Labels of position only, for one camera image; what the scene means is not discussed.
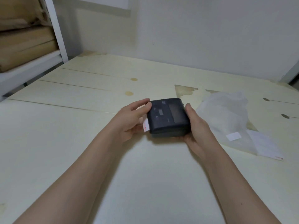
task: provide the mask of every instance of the white shelf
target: white shelf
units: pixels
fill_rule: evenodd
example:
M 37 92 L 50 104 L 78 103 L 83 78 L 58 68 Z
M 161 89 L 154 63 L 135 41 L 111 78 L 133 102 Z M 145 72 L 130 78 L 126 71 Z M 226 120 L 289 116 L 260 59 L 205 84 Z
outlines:
M 101 5 L 107 5 L 111 7 L 121 8 L 121 9 L 130 9 L 129 8 L 129 0 L 81 0 L 92 2 Z
M 0 73 L 0 96 L 62 62 L 60 51 L 51 52 L 5 73 Z

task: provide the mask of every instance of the white paper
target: white paper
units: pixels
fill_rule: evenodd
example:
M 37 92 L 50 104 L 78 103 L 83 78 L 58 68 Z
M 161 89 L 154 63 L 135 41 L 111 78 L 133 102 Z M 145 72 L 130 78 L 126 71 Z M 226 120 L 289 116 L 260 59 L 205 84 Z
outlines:
M 239 132 L 234 132 L 234 133 L 231 133 L 231 134 L 226 135 L 226 137 L 227 137 L 227 139 L 231 142 L 231 141 L 240 139 L 240 138 L 241 138 L 241 135 L 240 135 Z
M 279 152 L 279 149 L 273 143 L 271 138 L 257 131 L 247 130 L 247 133 L 250 135 L 257 149 L 258 155 L 281 160 L 281 161 L 284 160 L 284 157 Z
M 149 121 L 148 121 L 146 115 L 144 115 L 144 117 L 143 117 L 143 130 L 144 130 L 144 132 L 147 132 L 150 130 Z

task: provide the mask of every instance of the white table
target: white table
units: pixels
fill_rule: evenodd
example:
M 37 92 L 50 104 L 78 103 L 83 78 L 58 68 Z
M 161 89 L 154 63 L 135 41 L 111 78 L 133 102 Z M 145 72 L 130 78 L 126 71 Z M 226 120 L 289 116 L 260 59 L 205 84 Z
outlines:
M 281 116 L 299 117 L 299 105 L 290 104 L 299 104 L 296 90 L 267 80 L 90 52 L 0 103 L 0 223 L 12 223 L 29 207 L 121 107 L 145 97 L 176 97 L 175 84 L 198 88 L 181 97 L 193 107 L 205 90 L 245 93 L 249 119 L 274 139 L 285 161 L 224 149 L 278 219 L 298 223 L 299 119 Z M 225 223 L 204 170 L 186 145 L 145 135 L 125 144 L 89 222 Z

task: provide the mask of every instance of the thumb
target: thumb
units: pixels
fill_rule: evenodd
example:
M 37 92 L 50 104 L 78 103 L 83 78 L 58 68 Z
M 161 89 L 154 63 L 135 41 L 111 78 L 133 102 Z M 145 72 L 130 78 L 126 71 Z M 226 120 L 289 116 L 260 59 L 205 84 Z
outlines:
M 186 113 L 190 120 L 198 118 L 198 114 L 196 111 L 191 107 L 190 103 L 186 104 Z
M 143 115 L 145 115 L 146 113 L 148 113 L 151 108 L 152 108 L 152 103 L 148 102 L 142 108 L 136 109 L 134 112 L 137 114 L 137 116 L 139 118 L 141 118 Z

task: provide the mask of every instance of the clear plastic bag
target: clear plastic bag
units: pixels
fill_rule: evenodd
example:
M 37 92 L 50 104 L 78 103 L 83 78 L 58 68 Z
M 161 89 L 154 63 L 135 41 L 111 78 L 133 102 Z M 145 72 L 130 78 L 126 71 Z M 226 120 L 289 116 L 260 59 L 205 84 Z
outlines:
M 196 113 L 209 124 L 220 144 L 257 154 L 255 145 L 246 131 L 247 103 L 248 100 L 242 92 L 218 92 L 205 99 L 196 109 Z M 241 138 L 229 141 L 226 136 L 235 132 L 238 132 Z

